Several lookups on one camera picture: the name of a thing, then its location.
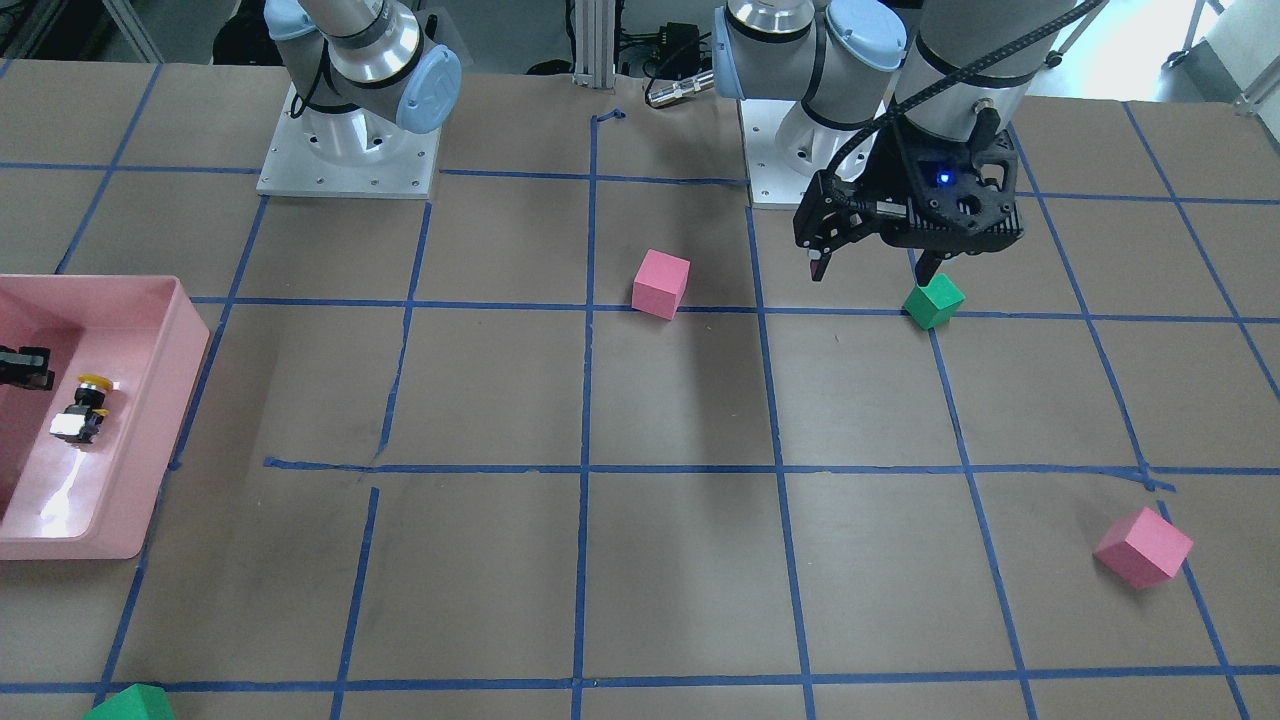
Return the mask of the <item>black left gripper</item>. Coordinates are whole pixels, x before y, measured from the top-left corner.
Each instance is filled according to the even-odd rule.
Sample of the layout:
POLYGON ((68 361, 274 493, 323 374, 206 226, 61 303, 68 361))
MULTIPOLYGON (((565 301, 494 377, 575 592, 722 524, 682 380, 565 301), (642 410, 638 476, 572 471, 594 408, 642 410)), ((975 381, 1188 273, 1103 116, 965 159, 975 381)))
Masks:
POLYGON ((810 250, 813 282, 824 279, 831 252, 878 234, 890 246, 922 251, 916 286, 927 287, 941 252, 1000 252, 1024 236, 1018 176, 1007 129, 973 150, 915 126, 891 126, 877 135, 856 179, 815 173, 794 217, 794 240, 810 250))

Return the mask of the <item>green cube near arm base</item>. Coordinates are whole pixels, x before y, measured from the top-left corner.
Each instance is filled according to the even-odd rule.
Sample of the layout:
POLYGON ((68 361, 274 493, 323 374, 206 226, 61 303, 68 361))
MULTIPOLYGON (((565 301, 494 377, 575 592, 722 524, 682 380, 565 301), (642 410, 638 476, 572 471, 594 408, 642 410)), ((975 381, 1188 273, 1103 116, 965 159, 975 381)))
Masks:
POLYGON ((922 331, 929 331, 948 322, 965 302, 966 295, 945 273, 938 273, 928 284, 914 286, 902 304, 902 310, 922 331))

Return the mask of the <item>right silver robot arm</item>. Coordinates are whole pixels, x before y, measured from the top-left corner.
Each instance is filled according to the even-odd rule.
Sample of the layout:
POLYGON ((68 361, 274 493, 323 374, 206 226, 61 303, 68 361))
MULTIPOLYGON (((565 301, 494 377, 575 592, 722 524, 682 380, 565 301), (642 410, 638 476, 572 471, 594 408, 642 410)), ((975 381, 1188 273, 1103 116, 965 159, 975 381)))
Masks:
POLYGON ((367 151, 407 158, 394 140, 438 129, 460 65, 398 1, 269 1, 282 67, 13 61, 3 72, 3 274, 51 275, 51 299, 81 275, 174 275, 225 319, 275 305, 323 319, 312 347, 352 389, 379 370, 396 398, 403 348, 383 364, 355 346, 356 318, 407 333, 430 205, 333 197, 353 177, 316 174, 317 195, 266 199, 270 113, 306 123, 362 119, 367 151))

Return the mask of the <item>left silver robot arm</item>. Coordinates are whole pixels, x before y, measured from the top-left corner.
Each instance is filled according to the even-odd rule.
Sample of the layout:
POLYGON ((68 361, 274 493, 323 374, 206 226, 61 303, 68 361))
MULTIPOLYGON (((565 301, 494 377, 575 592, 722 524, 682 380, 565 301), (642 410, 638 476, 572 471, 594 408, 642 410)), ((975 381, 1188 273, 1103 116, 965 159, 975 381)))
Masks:
POLYGON ((710 32, 717 92, 791 101, 808 183, 794 242, 822 281, 836 251, 878 236, 916 250, 915 279, 1024 236, 1009 123, 1059 32, 1094 1, 726 1, 710 32))

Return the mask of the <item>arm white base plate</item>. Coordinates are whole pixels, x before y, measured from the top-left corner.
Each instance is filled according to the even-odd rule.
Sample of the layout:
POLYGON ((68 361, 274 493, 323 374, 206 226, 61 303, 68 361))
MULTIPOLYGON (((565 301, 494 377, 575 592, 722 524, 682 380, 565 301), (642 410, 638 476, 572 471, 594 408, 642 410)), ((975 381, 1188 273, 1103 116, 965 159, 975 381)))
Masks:
POLYGON ((758 210, 797 209, 813 174, 855 135, 812 119, 799 94, 737 105, 750 205, 758 210))
POLYGON ((289 86, 268 145, 256 192, 293 199, 428 200, 442 131, 410 133, 357 109, 289 114, 289 86))

